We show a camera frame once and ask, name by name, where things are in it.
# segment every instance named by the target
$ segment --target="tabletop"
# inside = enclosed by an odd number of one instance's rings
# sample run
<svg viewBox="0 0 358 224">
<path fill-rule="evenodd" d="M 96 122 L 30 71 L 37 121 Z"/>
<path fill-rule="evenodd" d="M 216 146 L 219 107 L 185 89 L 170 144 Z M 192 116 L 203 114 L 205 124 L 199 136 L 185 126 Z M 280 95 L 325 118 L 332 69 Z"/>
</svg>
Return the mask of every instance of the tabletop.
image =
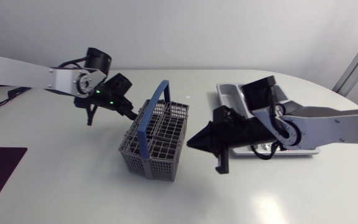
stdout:
<svg viewBox="0 0 358 224">
<path fill-rule="evenodd" d="M 190 106 L 185 141 L 212 119 L 217 83 L 274 75 L 303 106 L 358 106 L 314 83 L 257 70 L 112 70 L 132 83 L 137 111 L 158 84 Z M 28 151 L 0 193 L 0 223 L 356 223 L 358 144 L 330 144 L 315 156 L 230 158 L 183 146 L 174 182 L 130 173 L 118 152 L 132 121 L 103 108 L 93 125 L 73 98 L 29 90 L 0 107 L 0 147 Z"/>
</svg>

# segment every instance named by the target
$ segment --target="cable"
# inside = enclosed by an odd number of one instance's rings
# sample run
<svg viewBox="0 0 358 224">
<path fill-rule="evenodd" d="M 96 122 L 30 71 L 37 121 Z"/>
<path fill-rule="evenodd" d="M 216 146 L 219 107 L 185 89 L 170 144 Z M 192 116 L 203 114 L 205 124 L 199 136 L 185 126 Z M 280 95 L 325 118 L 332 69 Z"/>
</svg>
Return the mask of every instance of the cable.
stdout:
<svg viewBox="0 0 358 224">
<path fill-rule="evenodd" d="M 8 98 L 6 100 L 2 100 L 0 102 L 0 106 L 5 105 L 7 102 L 13 100 L 15 97 L 19 96 L 20 94 L 24 93 L 25 91 L 30 90 L 28 87 L 19 87 L 14 90 L 8 91 L 7 95 Z"/>
<path fill-rule="evenodd" d="M 77 63 L 78 62 L 83 62 L 85 61 L 86 59 L 88 59 L 89 56 L 85 56 L 83 58 L 79 58 L 79 59 L 75 59 L 75 60 L 71 60 L 71 61 L 68 61 L 68 62 L 63 62 L 61 65 L 59 65 L 58 67 L 59 68 L 63 68 L 63 67 L 66 67 L 67 65 L 75 65 L 79 68 L 81 68 L 81 66 L 79 66 Z"/>
</svg>

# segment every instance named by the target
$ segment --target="blue handle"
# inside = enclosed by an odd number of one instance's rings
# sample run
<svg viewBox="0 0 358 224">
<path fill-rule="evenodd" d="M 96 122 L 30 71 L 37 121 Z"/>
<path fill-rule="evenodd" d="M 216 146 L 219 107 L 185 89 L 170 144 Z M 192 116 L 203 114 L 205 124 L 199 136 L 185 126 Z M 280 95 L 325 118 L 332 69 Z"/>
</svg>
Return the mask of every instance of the blue handle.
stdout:
<svg viewBox="0 0 358 224">
<path fill-rule="evenodd" d="M 147 137 L 146 137 L 146 128 L 152 119 L 153 110 L 155 105 L 157 105 L 158 99 L 160 98 L 162 92 L 164 92 L 165 102 L 171 102 L 169 94 L 169 81 L 163 80 L 158 86 L 156 91 L 153 94 L 152 99 L 149 101 L 149 104 L 144 111 L 142 121 L 140 121 L 139 127 L 137 128 L 137 137 L 139 139 L 139 148 L 141 158 L 149 158 L 149 150 L 147 149 Z"/>
</svg>

